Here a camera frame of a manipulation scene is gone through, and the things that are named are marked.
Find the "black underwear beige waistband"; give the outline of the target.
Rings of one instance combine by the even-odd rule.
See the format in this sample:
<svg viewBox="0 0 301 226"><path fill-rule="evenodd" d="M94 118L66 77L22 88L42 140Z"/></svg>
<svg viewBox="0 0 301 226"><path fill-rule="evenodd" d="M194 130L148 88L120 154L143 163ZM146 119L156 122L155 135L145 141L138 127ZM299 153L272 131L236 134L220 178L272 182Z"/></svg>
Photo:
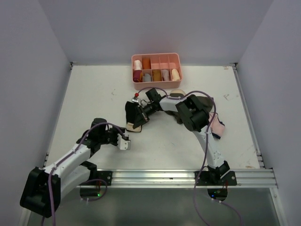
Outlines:
<svg viewBox="0 0 301 226"><path fill-rule="evenodd" d="M126 111L126 130L128 132L140 133L142 131L142 126L133 128L135 118L136 118L136 107L139 106L138 103L133 103L127 101L125 104Z"/></svg>

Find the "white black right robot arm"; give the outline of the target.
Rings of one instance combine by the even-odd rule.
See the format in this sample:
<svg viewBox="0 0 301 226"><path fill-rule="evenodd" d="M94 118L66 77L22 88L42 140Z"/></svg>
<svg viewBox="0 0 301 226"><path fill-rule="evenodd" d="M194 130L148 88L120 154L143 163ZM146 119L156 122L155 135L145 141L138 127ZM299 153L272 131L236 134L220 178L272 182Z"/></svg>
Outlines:
<svg viewBox="0 0 301 226"><path fill-rule="evenodd" d="M136 129L149 122L150 116L156 112L175 113L185 128L195 135L204 151L204 160L196 181L203 180L204 183L220 185L230 176L230 167L218 150L210 128L216 115L216 105L209 95L204 94L213 104L214 112L210 116L199 97L194 94L192 91L178 97L168 94L162 96L156 88L151 88L146 92L149 102L142 106L137 92L132 101L126 103L126 114L133 117L133 129Z"/></svg>

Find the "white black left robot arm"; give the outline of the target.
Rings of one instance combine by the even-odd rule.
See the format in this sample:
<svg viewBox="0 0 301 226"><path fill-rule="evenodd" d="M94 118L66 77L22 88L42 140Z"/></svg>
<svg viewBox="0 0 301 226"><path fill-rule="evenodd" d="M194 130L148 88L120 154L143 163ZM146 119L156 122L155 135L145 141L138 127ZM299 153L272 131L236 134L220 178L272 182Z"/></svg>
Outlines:
<svg viewBox="0 0 301 226"><path fill-rule="evenodd" d="M30 171L20 199L20 206L45 218L53 216L61 200L75 187L94 184L97 166L89 159L102 145L121 148L129 141L126 129L95 118L70 151L44 168Z"/></svg>

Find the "grey rolled underwear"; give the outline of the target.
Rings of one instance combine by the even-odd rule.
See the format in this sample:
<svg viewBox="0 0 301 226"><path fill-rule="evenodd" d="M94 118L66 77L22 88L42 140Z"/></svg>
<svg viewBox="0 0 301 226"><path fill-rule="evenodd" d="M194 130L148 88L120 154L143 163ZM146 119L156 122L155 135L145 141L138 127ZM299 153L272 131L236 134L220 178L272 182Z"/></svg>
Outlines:
<svg viewBox="0 0 301 226"><path fill-rule="evenodd" d="M143 76L143 82L152 82L152 76L148 73L145 73Z"/></svg>

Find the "maroon rolled underwear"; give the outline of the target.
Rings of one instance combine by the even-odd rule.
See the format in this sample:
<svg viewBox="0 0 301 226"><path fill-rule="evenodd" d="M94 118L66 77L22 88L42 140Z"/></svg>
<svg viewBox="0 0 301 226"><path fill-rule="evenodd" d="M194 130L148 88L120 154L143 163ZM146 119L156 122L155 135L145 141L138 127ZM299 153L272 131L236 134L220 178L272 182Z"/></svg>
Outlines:
<svg viewBox="0 0 301 226"><path fill-rule="evenodd" d="M142 70L134 70L133 72L133 82L142 82L143 81L143 72Z"/></svg>

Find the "mustard brown rolled underwear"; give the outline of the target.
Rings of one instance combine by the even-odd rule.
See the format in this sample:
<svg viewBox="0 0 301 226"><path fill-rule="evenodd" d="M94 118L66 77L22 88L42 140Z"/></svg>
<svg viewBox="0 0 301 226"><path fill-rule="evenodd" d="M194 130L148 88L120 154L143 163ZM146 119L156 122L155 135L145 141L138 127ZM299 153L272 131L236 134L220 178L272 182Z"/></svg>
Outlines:
<svg viewBox="0 0 301 226"><path fill-rule="evenodd" d="M161 71L159 69L152 70L152 80L154 82L162 81Z"/></svg>

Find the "pale pink rolled underwear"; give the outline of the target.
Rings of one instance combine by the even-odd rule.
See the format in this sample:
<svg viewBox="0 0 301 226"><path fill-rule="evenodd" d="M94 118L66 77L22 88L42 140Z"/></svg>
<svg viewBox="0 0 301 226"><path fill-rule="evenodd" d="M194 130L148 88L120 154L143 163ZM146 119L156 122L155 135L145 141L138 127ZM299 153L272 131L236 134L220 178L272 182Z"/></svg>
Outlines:
<svg viewBox="0 0 301 226"><path fill-rule="evenodd" d="M162 80L163 81L170 81L170 75L168 69L163 69L162 71Z"/></svg>

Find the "peach rolled underwear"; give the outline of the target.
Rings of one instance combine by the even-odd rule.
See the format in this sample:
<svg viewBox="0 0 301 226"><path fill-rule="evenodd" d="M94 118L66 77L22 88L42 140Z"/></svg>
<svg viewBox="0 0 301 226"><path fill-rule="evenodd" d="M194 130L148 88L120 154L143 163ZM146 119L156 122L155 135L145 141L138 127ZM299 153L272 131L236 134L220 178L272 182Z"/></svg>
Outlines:
<svg viewBox="0 0 301 226"><path fill-rule="evenodd" d="M177 69L174 68L171 70L171 78L172 78L172 81L179 81L181 79L180 74Z"/></svg>

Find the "white pink rolled underwear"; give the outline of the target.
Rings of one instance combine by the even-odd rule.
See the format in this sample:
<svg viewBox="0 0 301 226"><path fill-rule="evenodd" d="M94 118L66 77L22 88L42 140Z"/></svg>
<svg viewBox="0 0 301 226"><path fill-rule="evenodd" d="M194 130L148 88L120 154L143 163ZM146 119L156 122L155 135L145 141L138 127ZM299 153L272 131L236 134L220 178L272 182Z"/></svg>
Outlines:
<svg viewBox="0 0 301 226"><path fill-rule="evenodd" d="M137 71L137 70L142 70L142 69L143 69L141 60L135 60L135 61L133 62L133 65L134 65L134 70L135 70L135 71Z"/></svg>

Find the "orange rolled underwear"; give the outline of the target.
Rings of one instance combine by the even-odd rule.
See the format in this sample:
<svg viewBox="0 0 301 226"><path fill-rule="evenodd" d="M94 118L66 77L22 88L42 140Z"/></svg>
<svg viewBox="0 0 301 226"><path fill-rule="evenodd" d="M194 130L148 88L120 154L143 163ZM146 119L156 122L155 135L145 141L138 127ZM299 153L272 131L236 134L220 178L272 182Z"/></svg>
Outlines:
<svg viewBox="0 0 301 226"><path fill-rule="evenodd" d="M143 69L151 69L151 59L149 57L145 57L142 59Z"/></svg>

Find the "olive green underwear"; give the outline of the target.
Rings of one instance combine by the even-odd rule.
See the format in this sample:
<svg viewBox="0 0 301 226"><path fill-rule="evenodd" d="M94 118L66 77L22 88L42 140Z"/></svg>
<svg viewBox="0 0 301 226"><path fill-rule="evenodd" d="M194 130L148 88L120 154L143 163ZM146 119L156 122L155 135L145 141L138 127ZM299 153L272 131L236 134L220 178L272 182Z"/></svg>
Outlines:
<svg viewBox="0 0 301 226"><path fill-rule="evenodd" d="M184 97L186 93L180 89L174 89L170 92L171 97ZM213 103L208 97L197 96L198 100L205 107L205 109L210 113L213 108ZM178 112L165 111L166 114L173 116L178 124L183 124Z"/></svg>

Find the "light pink underwear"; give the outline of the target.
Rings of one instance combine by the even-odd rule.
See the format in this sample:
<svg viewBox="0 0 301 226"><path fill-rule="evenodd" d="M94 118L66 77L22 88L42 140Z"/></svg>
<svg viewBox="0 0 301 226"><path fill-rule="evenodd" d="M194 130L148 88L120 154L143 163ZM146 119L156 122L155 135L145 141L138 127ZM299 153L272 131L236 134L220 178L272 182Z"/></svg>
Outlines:
<svg viewBox="0 0 301 226"><path fill-rule="evenodd" d="M209 120L212 121L210 124L210 128L213 137L215 137L216 139L221 139L225 131L225 124L219 119L218 113L214 115L213 112L210 112Z"/></svg>

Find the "pink divided storage box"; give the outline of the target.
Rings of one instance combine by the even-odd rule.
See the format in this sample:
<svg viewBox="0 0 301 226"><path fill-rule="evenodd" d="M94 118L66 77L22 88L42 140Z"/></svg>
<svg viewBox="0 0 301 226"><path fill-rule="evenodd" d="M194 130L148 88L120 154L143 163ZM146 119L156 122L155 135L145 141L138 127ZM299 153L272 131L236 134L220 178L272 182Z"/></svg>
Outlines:
<svg viewBox="0 0 301 226"><path fill-rule="evenodd" d="M132 83L136 90L147 87L178 88L182 69L177 53L136 54L131 57Z"/></svg>

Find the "aluminium frame rail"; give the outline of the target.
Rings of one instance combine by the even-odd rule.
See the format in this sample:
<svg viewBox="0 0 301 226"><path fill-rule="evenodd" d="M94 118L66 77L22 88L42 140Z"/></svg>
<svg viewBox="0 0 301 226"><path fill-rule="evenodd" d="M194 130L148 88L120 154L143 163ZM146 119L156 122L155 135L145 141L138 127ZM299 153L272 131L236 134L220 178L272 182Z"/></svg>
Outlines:
<svg viewBox="0 0 301 226"><path fill-rule="evenodd" d="M271 169L237 169L232 171L230 177L227 177L226 182L220 185L206 185L202 181L196 181L198 171L193 169L151 169L151 170L137 170L137 169L117 169L117 170L103 170L97 169L97 172L111 171L111 185L112 187L122 188L192 188L206 187L206 188L226 188L226 187L241 187L241 188L275 188L277 187L276 178ZM77 167L73 172L66 176L59 176L54 173L52 182L59 191L64 188L73 189L79 185L99 185L107 184L102 179L88 180L90 171L83 167Z"/></svg>

